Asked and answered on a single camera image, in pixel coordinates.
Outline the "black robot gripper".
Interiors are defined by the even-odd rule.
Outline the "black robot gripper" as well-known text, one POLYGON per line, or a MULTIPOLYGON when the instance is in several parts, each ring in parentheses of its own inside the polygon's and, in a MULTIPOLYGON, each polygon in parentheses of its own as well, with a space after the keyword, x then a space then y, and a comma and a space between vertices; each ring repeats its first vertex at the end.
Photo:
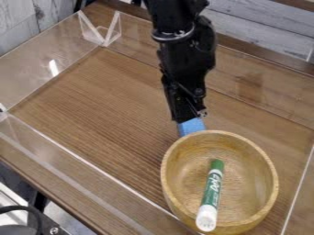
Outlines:
POLYGON ((210 21, 156 24, 161 84, 172 120, 204 118, 204 76, 216 66, 216 33, 210 21))

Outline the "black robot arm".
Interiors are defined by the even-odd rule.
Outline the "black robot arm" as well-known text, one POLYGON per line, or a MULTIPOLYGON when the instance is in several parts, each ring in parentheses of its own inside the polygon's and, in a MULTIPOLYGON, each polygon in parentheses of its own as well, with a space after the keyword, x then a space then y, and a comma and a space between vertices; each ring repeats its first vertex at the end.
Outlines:
POLYGON ((204 78, 216 65, 216 33, 202 15, 207 0, 143 0, 159 48, 161 84, 172 120, 183 123, 204 113, 204 78))

